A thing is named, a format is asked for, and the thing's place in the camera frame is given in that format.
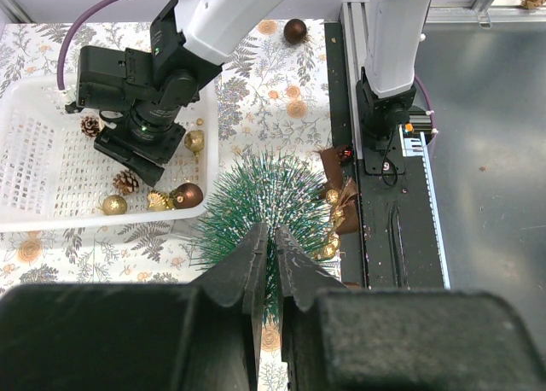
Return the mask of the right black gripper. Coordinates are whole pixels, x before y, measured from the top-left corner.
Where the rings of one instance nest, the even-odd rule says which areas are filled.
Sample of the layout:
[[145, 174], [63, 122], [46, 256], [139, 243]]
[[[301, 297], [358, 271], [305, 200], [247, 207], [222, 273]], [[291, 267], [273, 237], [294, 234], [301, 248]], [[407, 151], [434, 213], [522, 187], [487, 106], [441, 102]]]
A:
[[181, 108], [198, 99], [200, 58], [183, 48], [153, 53], [86, 45], [80, 50], [76, 105], [106, 122], [97, 151], [156, 185], [185, 129]]

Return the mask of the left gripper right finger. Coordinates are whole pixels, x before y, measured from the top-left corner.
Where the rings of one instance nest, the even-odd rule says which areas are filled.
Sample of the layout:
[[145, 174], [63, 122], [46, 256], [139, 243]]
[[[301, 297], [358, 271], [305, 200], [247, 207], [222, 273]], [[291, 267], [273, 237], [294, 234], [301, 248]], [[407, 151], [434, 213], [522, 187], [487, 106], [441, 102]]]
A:
[[545, 365], [504, 299], [352, 289], [276, 231], [282, 359], [293, 390], [542, 390]]

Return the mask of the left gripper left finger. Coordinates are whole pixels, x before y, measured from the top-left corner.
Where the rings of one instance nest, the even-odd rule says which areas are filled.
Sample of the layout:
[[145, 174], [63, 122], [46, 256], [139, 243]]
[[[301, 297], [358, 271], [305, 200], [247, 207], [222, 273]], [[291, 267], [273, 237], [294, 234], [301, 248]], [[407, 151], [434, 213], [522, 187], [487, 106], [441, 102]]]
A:
[[4, 390], [254, 390], [267, 228], [189, 283], [23, 284], [1, 299]]

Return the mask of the small pine cone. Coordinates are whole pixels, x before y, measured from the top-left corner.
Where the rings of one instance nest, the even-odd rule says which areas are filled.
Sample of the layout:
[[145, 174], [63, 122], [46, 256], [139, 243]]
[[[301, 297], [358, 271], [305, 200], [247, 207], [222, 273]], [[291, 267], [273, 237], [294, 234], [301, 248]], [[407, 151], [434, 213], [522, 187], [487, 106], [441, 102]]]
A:
[[137, 176], [129, 170], [120, 171], [113, 177], [113, 187], [122, 196], [131, 195], [140, 189]]

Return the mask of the white plastic basket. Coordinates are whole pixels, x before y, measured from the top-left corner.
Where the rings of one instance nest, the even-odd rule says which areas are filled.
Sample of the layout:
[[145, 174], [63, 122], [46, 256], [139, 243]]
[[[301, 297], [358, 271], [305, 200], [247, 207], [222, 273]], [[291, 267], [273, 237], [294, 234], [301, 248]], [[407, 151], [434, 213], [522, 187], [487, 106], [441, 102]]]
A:
[[44, 231], [193, 219], [206, 211], [154, 212], [145, 184], [125, 199], [124, 214], [98, 207], [114, 194], [114, 176], [123, 167], [95, 150], [80, 121], [92, 111], [66, 114], [55, 76], [23, 78], [1, 97], [1, 230]]

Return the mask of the small green christmas tree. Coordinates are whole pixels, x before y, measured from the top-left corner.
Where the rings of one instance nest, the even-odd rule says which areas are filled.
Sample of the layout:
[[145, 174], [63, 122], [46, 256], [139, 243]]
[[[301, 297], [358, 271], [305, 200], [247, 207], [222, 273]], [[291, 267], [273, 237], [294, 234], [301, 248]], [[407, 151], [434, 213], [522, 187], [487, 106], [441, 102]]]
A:
[[325, 176], [293, 155], [261, 153], [237, 160], [218, 175], [191, 245], [207, 270], [223, 260], [255, 224], [267, 227], [264, 321], [279, 321], [276, 231], [286, 226], [308, 255], [328, 242], [329, 207], [321, 198]]

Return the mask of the brown shiny bauble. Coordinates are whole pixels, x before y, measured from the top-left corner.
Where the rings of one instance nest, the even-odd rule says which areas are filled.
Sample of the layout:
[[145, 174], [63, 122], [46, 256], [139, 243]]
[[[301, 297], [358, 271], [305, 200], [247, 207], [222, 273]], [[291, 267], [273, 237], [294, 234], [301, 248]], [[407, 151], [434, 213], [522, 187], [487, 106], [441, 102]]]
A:
[[287, 43], [300, 44], [307, 36], [307, 26], [301, 19], [291, 19], [284, 26], [283, 35]]

